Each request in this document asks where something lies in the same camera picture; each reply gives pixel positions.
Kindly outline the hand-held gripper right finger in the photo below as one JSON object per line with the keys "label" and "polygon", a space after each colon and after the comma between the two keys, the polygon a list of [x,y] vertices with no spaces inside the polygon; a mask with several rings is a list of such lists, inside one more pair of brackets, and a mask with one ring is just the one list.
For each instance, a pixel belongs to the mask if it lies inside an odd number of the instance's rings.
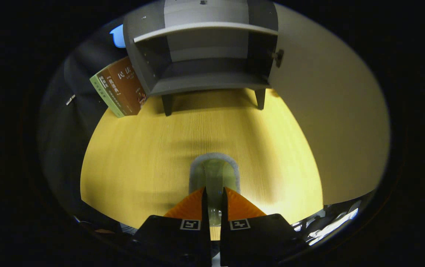
{"label": "hand-held gripper right finger", "polygon": [[235,190],[224,187],[221,266],[281,267],[301,250],[299,233],[281,214],[267,215]]}

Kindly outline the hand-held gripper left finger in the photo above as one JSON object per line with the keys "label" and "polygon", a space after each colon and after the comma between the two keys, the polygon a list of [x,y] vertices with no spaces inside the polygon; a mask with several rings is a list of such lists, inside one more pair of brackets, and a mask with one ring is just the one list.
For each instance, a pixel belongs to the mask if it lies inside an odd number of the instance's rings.
{"label": "hand-held gripper left finger", "polygon": [[163,216],[151,215],[133,235],[133,250],[152,267],[210,267],[207,192],[189,194]]}

